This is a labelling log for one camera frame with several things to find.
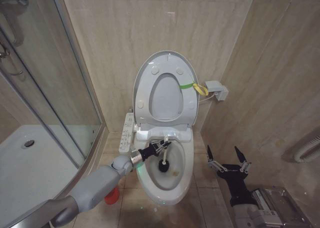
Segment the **electrical cord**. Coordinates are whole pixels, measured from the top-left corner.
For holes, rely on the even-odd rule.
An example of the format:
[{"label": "electrical cord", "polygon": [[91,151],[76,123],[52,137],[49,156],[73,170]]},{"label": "electrical cord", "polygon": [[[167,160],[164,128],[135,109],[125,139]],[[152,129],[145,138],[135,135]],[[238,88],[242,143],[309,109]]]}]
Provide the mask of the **electrical cord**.
[{"label": "electrical cord", "polygon": [[208,100],[208,99],[210,99],[210,98],[214,97],[215,95],[216,95],[216,94],[213,92],[213,94],[212,94],[210,97],[208,97],[208,98],[206,98],[206,99],[199,100],[199,102],[202,102],[202,101]]}]

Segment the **gray robot arm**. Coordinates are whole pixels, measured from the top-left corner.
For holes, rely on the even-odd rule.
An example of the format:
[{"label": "gray robot arm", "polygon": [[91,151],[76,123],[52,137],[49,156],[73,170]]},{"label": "gray robot arm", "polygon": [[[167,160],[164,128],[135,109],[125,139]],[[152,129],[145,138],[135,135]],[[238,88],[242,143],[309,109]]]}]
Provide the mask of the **gray robot arm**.
[{"label": "gray robot arm", "polygon": [[81,179],[68,196],[58,200],[47,200],[21,217],[13,225],[15,228],[60,227],[73,220],[79,213],[94,208],[127,175],[136,164],[144,162],[151,155],[158,156],[170,142],[153,142],[149,147],[138,150],[134,155],[117,156],[112,165],[101,166],[95,172]]}]

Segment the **toilet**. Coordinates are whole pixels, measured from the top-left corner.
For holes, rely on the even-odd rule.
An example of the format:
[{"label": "toilet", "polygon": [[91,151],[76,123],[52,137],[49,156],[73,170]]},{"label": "toilet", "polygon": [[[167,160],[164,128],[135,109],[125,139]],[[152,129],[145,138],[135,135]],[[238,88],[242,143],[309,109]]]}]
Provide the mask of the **toilet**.
[{"label": "toilet", "polygon": [[158,169],[158,157],[149,157],[136,169],[147,195],[157,204],[174,205],[187,193],[194,165],[194,125],[199,95],[193,87],[198,83],[191,64],[181,54],[161,51],[153,54],[140,68],[133,89],[135,150],[148,147],[149,142],[168,136],[169,169]]}]

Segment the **shower drain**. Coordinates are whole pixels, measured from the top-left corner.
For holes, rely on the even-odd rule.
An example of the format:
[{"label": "shower drain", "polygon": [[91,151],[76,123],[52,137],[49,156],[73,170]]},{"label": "shower drain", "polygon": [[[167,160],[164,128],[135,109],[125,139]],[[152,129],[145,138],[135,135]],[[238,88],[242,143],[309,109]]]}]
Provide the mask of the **shower drain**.
[{"label": "shower drain", "polygon": [[22,147],[23,149],[27,149],[31,146],[33,146],[35,143],[35,141],[32,139],[32,140],[28,140],[26,143],[24,143],[24,147]]}]

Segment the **toilet brush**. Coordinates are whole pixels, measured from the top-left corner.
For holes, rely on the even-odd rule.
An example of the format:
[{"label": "toilet brush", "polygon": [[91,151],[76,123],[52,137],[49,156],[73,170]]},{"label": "toilet brush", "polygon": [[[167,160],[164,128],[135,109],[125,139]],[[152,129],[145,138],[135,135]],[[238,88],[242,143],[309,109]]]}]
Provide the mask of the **toilet brush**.
[{"label": "toilet brush", "polygon": [[168,149],[168,148],[165,148],[164,154],[163,154],[163,159],[161,159],[161,160],[159,161],[159,170],[160,170],[161,172],[163,172],[163,173],[167,172],[168,169],[169,169],[169,161],[166,160],[166,158],[167,158],[167,149]]}]

